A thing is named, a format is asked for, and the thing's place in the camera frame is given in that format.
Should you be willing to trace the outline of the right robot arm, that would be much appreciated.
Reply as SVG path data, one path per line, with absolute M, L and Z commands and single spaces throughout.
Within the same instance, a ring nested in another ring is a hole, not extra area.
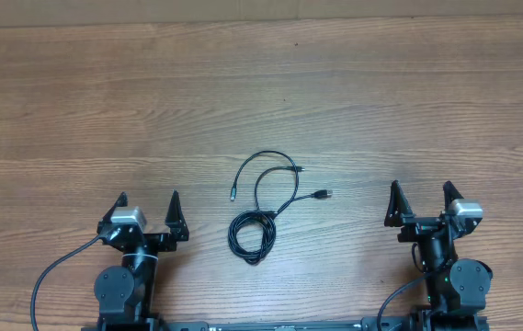
M 391 183 L 384 225 L 398 227 L 400 243 L 410 243 L 413 263 L 421 276 L 390 294 L 375 319 L 379 330 L 487 330 L 487 319 L 478 313 L 485 309 L 486 295 L 494 276 L 480 260 L 460 259 L 455 242 L 471 234 L 483 219 L 478 200 L 464 198 L 447 181 L 443 185 L 444 209 L 436 217 L 413 213 L 400 183 Z M 401 293 L 420 283 L 426 284 L 427 304 L 417 306 L 405 318 L 393 322 L 383 313 Z

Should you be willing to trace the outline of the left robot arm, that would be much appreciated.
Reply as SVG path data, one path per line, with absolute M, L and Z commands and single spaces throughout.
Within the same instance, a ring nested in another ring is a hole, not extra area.
M 98 330 L 166 330 L 163 318 L 152 311 L 160 253 L 176 251 L 189 239 L 179 193 L 174 191 L 165 216 L 167 232 L 147 233 L 146 217 L 128 204 L 122 192 L 97 225 L 97 239 L 122 253 L 121 264 L 104 269 L 96 278 Z

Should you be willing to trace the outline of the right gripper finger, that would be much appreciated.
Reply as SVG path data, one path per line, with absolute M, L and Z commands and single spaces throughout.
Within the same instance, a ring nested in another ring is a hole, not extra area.
M 386 227 L 402 227 L 408 219 L 413 218 L 414 213 L 404 195 L 400 182 L 394 180 L 391 184 L 384 225 Z
M 456 189 L 456 187 L 453 185 L 451 181 L 446 181 L 444 183 L 443 193 L 446 211 L 449 210 L 449 206 L 454 200 L 460 200 L 463 198 L 463 196 L 459 193 L 459 191 Z

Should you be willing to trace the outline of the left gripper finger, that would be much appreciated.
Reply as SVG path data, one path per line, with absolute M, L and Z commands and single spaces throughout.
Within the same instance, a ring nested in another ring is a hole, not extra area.
M 176 190 L 173 191 L 168 206 L 165 225 L 177 241 L 187 241 L 189 239 L 189 229 L 181 209 L 179 192 Z
M 115 203 L 113 204 L 113 206 L 107 211 L 107 213 L 104 215 L 103 217 L 103 221 L 104 222 L 110 222 L 111 221 L 111 216 L 113 214 L 113 212 L 118 208 L 118 207 L 127 207 L 128 206 L 128 196 L 127 196 L 127 193 L 122 191 L 118 198 L 116 199 Z

